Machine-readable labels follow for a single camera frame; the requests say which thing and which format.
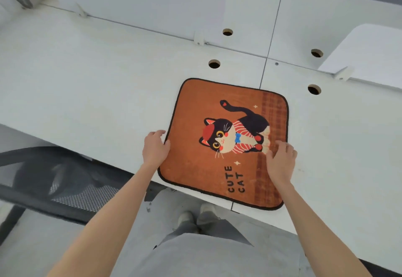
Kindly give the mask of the person's right hand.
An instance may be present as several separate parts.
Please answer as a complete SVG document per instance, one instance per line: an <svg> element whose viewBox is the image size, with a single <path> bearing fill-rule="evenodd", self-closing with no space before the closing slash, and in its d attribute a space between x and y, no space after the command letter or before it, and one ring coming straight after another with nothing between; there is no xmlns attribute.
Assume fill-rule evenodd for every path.
<svg viewBox="0 0 402 277"><path fill-rule="evenodd" d="M274 165L266 167L271 181L277 190L281 190L291 185L298 152L287 142L276 141L276 144L278 150L274 154Z"/></svg>

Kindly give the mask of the person's left hand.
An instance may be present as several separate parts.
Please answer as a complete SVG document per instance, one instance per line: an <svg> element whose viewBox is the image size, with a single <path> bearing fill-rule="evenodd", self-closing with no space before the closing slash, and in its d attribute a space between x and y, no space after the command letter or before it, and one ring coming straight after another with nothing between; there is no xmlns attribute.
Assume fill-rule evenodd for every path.
<svg viewBox="0 0 402 277"><path fill-rule="evenodd" d="M163 151L165 142L162 141L162 136L165 133L165 130L152 131L144 139L142 150L143 165L153 171L156 171L168 156Z"/></svg>

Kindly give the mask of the orange cat print mat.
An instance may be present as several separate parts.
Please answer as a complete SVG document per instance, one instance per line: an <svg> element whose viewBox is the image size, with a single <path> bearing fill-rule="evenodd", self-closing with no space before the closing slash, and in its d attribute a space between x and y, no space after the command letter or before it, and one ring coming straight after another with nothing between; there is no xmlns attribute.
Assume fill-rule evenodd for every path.
<svg viewBox="0 0 402 277"><path fill-rule="evenodd" d="M178 93L158 168L165 182L261 210L283 200L266 154L288 138L289 105L266 90L189 78Z"/></svg>

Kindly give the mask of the person's left forearm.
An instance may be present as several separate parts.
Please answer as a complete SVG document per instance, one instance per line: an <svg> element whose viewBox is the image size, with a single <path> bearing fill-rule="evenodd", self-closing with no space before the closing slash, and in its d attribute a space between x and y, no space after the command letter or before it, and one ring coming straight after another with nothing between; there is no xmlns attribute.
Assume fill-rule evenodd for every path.
<svg viewBox="0 0 402 277"><path fill-rule="evenodd" d="M144 162L88 222L46 277L110 277L158 166Z"/></svg>

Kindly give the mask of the person's right forearm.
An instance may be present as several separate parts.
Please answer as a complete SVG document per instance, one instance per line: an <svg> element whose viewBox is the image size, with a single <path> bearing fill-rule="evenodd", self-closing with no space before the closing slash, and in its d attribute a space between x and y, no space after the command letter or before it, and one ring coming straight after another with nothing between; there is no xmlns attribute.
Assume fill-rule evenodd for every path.
<svg viewBox="0 0 402 277"><path fill-rule="evenodd" d="M275 184L316 277L372 277L288 182Z"/></svg>

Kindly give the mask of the grey right shoe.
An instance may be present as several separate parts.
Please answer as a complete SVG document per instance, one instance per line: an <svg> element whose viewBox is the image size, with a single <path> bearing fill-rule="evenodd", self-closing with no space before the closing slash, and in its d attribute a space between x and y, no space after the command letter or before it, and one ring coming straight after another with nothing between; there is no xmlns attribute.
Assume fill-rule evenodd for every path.
<svg viewBox="0 0 402 277"><path fill-rule="evenodd" d="M204 203L200 207L200 214L197 218L197 225L206 225L215 223L219 220L217 216L216 207L211 203Z"/></svg>

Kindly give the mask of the grey shoe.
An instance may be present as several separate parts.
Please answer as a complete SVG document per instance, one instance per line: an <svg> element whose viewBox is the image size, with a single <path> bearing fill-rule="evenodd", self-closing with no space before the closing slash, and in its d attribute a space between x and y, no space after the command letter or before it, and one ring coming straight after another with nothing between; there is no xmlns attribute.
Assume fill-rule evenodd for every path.
<svg viewBox="0 0 402 277"><path fill-rule="evenodd" d="M178 219L178 228L176 229L179 234L199 234L198 226L195 223L192 212L183 212Z"/></svg>
<svg viewBox="0 0 402 277"><path fill-rule="evenodd" d="M200 214L197 218L197 225L206 225L215 223L219 220L217 216L216 207L211 203L204 203L200 207Z"/></svg>

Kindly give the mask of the grey left shoe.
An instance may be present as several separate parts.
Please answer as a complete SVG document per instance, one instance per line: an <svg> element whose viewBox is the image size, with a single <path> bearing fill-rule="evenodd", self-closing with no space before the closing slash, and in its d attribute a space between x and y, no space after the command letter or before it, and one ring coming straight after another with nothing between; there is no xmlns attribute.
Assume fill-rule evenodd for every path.
<svg viewBox="0 0 402 277"><path fill-rule="evenodd" d="M178 228L176 229L179 234L199 234L198 226L195 223L192 212L183 212L178 219Z"/></svg>

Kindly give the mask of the grey trousers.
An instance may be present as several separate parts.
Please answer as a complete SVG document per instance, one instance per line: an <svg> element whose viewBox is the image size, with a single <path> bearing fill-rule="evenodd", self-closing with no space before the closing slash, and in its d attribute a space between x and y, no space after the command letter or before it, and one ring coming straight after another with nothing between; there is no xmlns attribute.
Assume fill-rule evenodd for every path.
<svg viewBox="0 0 402 277"><path fill-rule="evenodd" d="M315 277L297 235L217 207L250 243L183 234L158 245L202 200L165 189L144 202L111 277Z"/></svg>

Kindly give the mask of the black mesh office chair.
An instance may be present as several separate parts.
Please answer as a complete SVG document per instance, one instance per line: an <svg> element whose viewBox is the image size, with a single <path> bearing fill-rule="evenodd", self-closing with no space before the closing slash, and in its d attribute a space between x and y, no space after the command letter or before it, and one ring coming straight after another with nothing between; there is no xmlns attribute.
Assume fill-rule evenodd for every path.
<svg viewBox="0 0 402 277"><path fill-rule="evenodd" d="M58 146L0 153L0 200L12 209L0 222L0 246L26 209L86 225L132 173Z"/></svg>

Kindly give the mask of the rounded white divider panel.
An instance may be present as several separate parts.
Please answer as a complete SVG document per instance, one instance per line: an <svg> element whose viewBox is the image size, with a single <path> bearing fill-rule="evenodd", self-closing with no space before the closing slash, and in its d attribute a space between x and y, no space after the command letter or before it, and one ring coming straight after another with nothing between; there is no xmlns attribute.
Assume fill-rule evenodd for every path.
<svg viewBox="0 0 402 277"><path fill-rule="evenodd" d="M353 66L349 79L402 90L402 29L375 24L355 27L319 66L333 75Z"/></svg>

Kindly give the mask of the long white divider panel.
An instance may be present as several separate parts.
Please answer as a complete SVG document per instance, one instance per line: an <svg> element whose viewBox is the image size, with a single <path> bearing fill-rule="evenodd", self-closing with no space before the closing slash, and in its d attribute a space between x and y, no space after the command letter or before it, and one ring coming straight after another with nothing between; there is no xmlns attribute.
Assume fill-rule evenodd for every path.
<svg viewBox="0 0 402 277"><path fill-rule="evenodd" d="M58 0L74 11L193 41L203 31L205 44L267 57L280 0Z"/></svg>

